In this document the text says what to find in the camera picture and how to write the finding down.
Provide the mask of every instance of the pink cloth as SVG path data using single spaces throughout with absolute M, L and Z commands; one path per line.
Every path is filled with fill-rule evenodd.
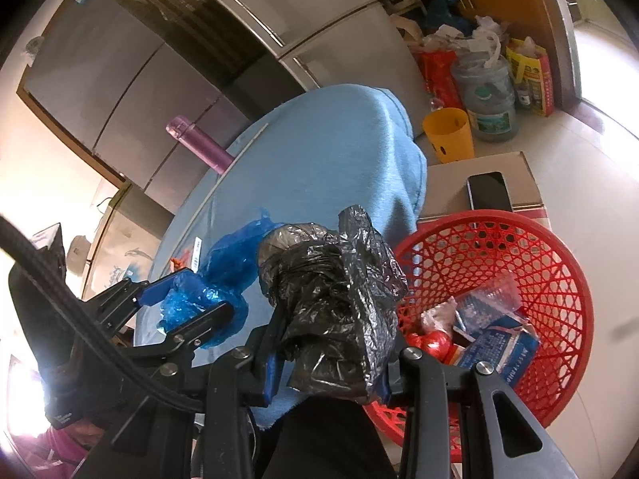
M 88 451 L 64 430 L 49 427 L 38 437 L 14 435 L 18 453 L 38 479 L 69 479 Z

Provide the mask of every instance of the yellow cup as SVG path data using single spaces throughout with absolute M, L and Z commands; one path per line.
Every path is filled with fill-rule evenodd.
M 468 115 L 458 108 L 442 108 L 426 115 L 422 122 L 440 162 L 475 158 Z

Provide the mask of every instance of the black phone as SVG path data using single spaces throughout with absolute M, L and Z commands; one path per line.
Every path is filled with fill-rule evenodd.
M 466 180 L 470 208 L 512 212 L 504 175 L 499 171 L 469 176 Z

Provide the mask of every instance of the metal bolt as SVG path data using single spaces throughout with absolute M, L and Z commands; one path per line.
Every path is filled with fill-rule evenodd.
M 418 347 L 407 347 L 404 350 L 404 357 L 408 360 L 419 360 L 423 355 L 424 352 Z
M 250 357 L 250 349 L 245 345 L 239 345 L 235 349 L 231 350 L 231 354 L 233 355 L 233 358 L 244 360 L 245 358 Z
M 167 362 L 166 364 L 162 364 L 160 366 L 160 374 L 162 376 L 174 376 L 178 373 L 179 369 L 180 368 L 177 364 L 174 364 L 173 362 Z
M 475 368 L 477 369 L 477 372 L 479 374 L 483 374 L 484 376 L 488 376 L 494 373 L 494 365 L 492 365 L 490 362 L 478 362 Z

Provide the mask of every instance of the blue bag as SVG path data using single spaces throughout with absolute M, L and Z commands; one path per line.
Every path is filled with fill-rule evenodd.
M 248 304 L 242 292 L 258 277 L 258 246 L 274 228 L 267 214 L 227 234 L 215 243 L 197 273 L 184 271 L 178 275 L 160 305 L 158 328 L 164 333 L 178 328 L 222 301 L 233 305 L 231 322 L 215 333 L 202 347 L 220 345 L 239 332 L 248 316 Z

